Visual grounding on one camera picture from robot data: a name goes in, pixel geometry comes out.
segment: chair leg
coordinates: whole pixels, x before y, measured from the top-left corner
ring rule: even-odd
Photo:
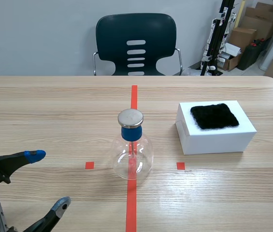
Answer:
[[[175,48],[175,50],[177,50],[178,56],[179,56],[179,64],[180,64],[180,73],[179,73],[179,75],[181,76],[181,74],[183,72],[183,62],[181,60],[181,53],[180,53],[180,50],[178,48]]]
[[[98,54],[98,52],[93,53],[93,75],[97,75],[97,70],[96,70],[96,54]]]

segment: table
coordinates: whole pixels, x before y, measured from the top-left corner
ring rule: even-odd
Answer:
[[[273,232],[273,79],[264,76],[0,77],[0,155],[47,152],[0,184],[9,226],[22,231],[71,196],[53,231],[125,231],[127,181],[113,173],[109,152],[131,85],[155,152],[138,183],[138,231]],[[243,154],[183,155],[178,103],[214,100],[238,100],[256,136]]]

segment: chair backrest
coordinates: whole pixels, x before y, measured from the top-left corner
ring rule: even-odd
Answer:
[[[98,21],[96,39],[100,59],[115,63],[113,75],[161,75],[156,64],[174,54],[176,24],[167,14],[109,15]]]

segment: black sponge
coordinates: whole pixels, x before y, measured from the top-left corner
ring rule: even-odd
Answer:
[[[227,105],[194,106],[191,113],[201,129],[221,129],[239,125]]]

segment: round-bottom flask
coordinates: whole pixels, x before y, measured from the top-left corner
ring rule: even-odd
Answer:
[[[121,135],[113,141],[112,156],[113,169],[122,178],[145,178],[151,170],[153,149],[150,139],[143,134],[143,120],[143,114],[135,109],[118,115]]]

